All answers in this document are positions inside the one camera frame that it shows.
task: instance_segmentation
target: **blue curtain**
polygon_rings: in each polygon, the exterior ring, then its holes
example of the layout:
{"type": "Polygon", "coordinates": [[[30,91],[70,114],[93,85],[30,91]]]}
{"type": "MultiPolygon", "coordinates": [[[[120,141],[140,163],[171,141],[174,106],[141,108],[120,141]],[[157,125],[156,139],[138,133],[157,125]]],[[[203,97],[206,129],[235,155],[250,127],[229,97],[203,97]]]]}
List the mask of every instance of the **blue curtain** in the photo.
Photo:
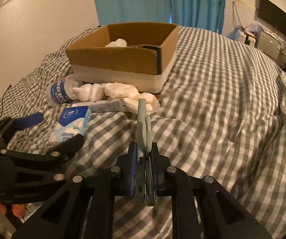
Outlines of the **blue curtain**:
{"type": "Polygon", "coordinates": [[[225,0],[95,0],[99,23],[170,22],[222,33],[225,0]]]}
{"type": "Polygon", "coordinates": [[[172,0],[173,23],[222,33],[225,0],[172,0]]]}
{"type": "Polygon", "coordinates": [[[169,22],[170,0],[95,0],[99,23],[169,22]]]}

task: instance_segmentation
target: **television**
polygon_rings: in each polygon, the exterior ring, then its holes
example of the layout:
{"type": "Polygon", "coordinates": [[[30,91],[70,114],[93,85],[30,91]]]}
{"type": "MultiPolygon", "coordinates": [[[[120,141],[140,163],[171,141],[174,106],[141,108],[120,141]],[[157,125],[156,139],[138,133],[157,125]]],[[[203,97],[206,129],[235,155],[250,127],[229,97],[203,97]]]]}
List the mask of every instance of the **television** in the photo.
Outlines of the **television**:
{"type": "Polygon", "coordinates": [[[269,0],[260,0],[258,17],[286,36],[286,12],[269,0]]]}

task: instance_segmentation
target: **blue label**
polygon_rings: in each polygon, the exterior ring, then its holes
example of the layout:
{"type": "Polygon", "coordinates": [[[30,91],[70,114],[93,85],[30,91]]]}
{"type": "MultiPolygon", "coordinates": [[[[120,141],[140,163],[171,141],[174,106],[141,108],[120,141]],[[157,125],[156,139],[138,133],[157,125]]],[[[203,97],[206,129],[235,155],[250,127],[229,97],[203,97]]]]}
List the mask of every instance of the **blue label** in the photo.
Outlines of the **blue label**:
{"type": "Polygon", "coordinates": [[[84,118],[89,108],[87,106],[65,108],[59,118],[59,123],[66,126],[79,118],[84,118]]]}
{"type": "Polygon", "coordinates": [[[51,86],[52,99],[57,103],[71,103],[73,100],[65,93],[64,90],[65,78],[56,81],[51,86]]]}

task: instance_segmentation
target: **plastic bottle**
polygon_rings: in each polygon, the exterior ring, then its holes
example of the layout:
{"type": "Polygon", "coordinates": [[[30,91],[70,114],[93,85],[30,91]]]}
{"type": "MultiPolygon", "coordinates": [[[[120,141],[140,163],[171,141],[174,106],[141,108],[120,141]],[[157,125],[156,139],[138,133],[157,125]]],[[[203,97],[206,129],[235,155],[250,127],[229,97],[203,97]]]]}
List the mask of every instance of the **plastic bottle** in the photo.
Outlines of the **plastic bottle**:
{"type": "Polygon", "coordinates": [[[62,103],[71,103],[78,99],[73,88],[81,87],[82,81],[77,74],[70,74],[48,85],[45,98],[52,107],[62,103]]]}

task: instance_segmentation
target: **storage box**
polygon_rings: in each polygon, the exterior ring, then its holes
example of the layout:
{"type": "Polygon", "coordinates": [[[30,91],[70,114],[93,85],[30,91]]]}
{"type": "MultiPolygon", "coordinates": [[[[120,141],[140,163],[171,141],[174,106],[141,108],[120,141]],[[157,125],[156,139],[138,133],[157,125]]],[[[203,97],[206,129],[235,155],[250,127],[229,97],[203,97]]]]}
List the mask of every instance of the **storage box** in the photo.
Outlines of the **storage box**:
{"type": "Polygon", "coordinates": [[[110,24],[79,39],[66,53],[84,82],[120,82],[159,93],[175,63],[178,29],[166,23],[110,24]],[[119,38],[128,46],[105,47],[119,38]]]}

